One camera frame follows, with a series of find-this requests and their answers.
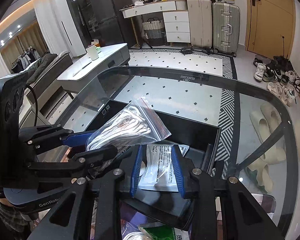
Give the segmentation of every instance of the white cup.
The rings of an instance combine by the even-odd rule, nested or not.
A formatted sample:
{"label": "white cup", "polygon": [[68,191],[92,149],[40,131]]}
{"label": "white cup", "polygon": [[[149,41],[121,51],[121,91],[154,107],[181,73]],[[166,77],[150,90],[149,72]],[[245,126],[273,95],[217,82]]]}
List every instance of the white cup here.
{"label": "white cup", "polygon": [[87,47],[86,51],[88,53],[88,56],[91,58],[91,60],[96,60],[99,57],[97,48],[95,45],[91,45],[91,46]]}

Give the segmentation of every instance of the white rope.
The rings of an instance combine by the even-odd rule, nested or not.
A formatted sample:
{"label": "white rope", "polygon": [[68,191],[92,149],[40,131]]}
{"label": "white rope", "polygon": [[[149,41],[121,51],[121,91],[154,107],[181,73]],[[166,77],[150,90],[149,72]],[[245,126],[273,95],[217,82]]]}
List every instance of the white rope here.
{"label": "white rope", "polygon": [[130,145],[133,139],[151,133],[138,108],[129,106],[118,114],[112,124],[97,135],[88,145],[87,151],[112,144],[117,148]]}

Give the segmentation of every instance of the suitcase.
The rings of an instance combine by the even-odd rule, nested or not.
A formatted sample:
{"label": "suitcase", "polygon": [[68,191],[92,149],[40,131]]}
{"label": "suitcase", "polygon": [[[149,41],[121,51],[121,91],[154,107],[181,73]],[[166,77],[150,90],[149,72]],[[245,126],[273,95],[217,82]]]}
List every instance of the suitcase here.
{"label": "suitcase", "polygon": [[212,8],[210,0],[187,0],[192,46],[212,47]]}
{"label": "suitcase", "polygon": [[236,57],[240,33],[240,9],[238,6],[214,2],[213,17],[213,52],[231,53]]}

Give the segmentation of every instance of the wicker basket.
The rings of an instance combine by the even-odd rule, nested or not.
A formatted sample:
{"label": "wicker basket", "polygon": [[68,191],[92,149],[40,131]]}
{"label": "wicker basket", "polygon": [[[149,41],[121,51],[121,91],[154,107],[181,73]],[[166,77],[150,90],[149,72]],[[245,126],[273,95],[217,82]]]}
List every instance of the wicker basket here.
{"label": "wicker basket", "polygon": [[164,45],[163,32],[165,32],[165,29],[163,20],[155,20],[154,18],[149,18],[147,22],[142,24],[142,27],[144,29],[146,39],[148,40],[150,45]]}

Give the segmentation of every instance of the wooden door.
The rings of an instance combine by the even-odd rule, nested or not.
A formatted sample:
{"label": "wooden door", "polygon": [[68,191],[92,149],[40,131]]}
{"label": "wooden door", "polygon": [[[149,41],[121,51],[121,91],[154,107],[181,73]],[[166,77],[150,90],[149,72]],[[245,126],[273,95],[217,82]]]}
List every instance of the wooden door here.
{"label": "wooden door", "polygon": [[284,37],[284,56],[289,57],[293,44],[294,26],[294,0],[250,0],[247,50],[269,58],[283,55],[282,37]]}

